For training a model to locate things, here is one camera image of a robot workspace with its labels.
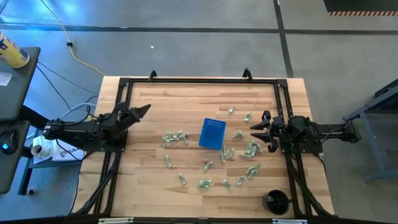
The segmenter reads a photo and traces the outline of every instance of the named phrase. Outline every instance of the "black mug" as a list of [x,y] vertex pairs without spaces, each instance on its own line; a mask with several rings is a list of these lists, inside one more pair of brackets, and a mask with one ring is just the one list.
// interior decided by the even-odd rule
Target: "black mug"
[[280,190],[271,190],[262,196],[262,206],[275,215],[283,215],[289,210],[289,200]]

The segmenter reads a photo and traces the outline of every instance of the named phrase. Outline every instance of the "concrete floor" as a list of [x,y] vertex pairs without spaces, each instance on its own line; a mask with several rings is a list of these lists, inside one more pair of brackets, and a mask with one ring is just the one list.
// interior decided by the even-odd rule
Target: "concrete floor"
[[[17,11],[22,2],[30,10]],[[47,2],[63,22],[72,25],[277,28],[272,0]],[[286,29],[398,29],[398,17],[329,17],[322,0],[280,0],[280,6]],[[34,0],[10,0],[0,18],[4,22],[55,24],[51,14]],[[101,75],[72,59],[62,32],[4,32],[20,46],[41,47],[39,61],[59,74],[92,91],[100,90]],[[108,75],[148,76],[151,70],[156,70],[158,75],[238,77],[249,67],[256,77],[286,77],[278,34],[69,32],[69,35],[76,54]],[[340,123],[343,113],[363,105],[376,90],[396,79],[397,43],[396,35],[288,35],[294,76],[305,79],[313,119],[318,123]],[[71,105],[92,96],[49,71],[44,72]],[[40,107],[37,99],[46,106]],[[40,73],[34,75],[25,104],[50,119],[67,110]],[[83,115],[84,111],[77,111],[67,119],[78,120]],[[398,180],[362,181],[363,175],[376,171],[364,134],[363,137],[357,144],[334,140],[324,144],[335,212],[345,218],[397,222]],[[37,194],[22,197],[16,195],[23,171],[21,165],[11,191],[0,195],[0,220],[66,215],[75,194],[79,167],[34,170],[30,187],[37,189]]]

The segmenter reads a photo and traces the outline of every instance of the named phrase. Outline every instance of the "spray can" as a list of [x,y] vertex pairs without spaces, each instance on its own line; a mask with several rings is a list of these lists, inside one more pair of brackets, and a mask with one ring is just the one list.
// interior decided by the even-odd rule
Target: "spray can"
[[29,62],[29,54],[20,49],[14,41],[0,30],[0,60],[11,68],[21,68]]

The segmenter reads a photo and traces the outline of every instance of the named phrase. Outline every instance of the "money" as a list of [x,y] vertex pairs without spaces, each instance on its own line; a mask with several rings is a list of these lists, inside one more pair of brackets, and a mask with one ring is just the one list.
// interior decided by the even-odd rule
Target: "money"
[[211,180],[199,180],[199,188],[210,188]]
[[230,190],[234,189],[234,185],[229,184],[227,179],[223,180],[223,184],[225,185],[225,187],[229,188]]
[[175,134],[173,135],[173,138],[174,138],[174,139],[178,139],[178,137],[180,136],[180,134],[182,134],[182,131],[177,131],[177,133],[175,133]]
[[232,138],[241,138],[244,139],[243,131],[236,131],[235,135]]
[[224,156],[224,158],[228,157],[228,151],[226,150],[225,144],[223,145],[223,156]]
[[234,106],[231,106],[231,107],[229,108],[229,114],[231,114],[233,111],[234,111]]
[[175,134],[172,134],[171,132],[167,132],[165,136],[163,136],[163,141],[162,141],[162,146],[165,147],[167,143],[179,141],[180,139],[184,140],[184,144],[187,145],[189,144],[189,141],[187,140],[187,137],[190,135],[190,133],[182,133],[182,131],[177,131]]
[[241,176],[240,178],[238,178],[237,180],[236,180],[236,185],[238,185],[238,186],[240,186],[240,185],[242,185],[242,182],[243,181],[245,181],[246,180],[246,177],[245,176]]
[[178,177],[180,178],[181,184],[185,186],[185,184],[187,184],[187,181],[185,181],[184,175],[182,173],[179,173]]
[[246,150],[243,152],[243,155],[239,155],[240,157],[243,158],[253,158],[257,152],[262,152],[262,148],[260,146],[260,144],[258,144],[255,141],[249,141],[247,146],[246,146]]
[[251,119],[251,116],[253,115],[253,113],[248,113],[244,116],[243,121],[244,122],[248,122]]
[[220,153],[220,156],[221,156],[221,161],[222,161],[223,163],[226,163],[225,158],[224,158],[224,155],[223,155],[222,152]]
[[250,166],[248,168],[248,170],[246,171],[247,175],[248,175],[248,179],[253,179],[254,174],[258,174],[259,173],[259,168],[260,168],[260,164],[256,165],[256,166]]
[[166,167],[167,167],[168,169],[170,169],[171,167],[173,167],[173,165],[172,165],[171,162],[170,162],[170,157],[169,157],[169,155],[165,155],[164,157],[165,157],[165,160],[166,160]]
[[207,172],[207,171],[210,169],[211,165],[213,165],[213,161],[210,161],[210,162],[208,162],[208,163],[205,165],[205,172]]
[[234,157],[234,152],[235,152],[235,149],[232,147],[231,150],[229,150],[229,153],[228,153],[228,157],[230,159],[232,159],[232,157]]

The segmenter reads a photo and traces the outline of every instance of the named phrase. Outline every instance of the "blue plastic basket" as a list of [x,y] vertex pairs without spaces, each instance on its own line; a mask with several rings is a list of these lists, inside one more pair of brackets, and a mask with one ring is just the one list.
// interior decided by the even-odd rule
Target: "blue plastic basket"
[[200,134],[199,146],[220,150],[223,147],[226,123],[205,118]]

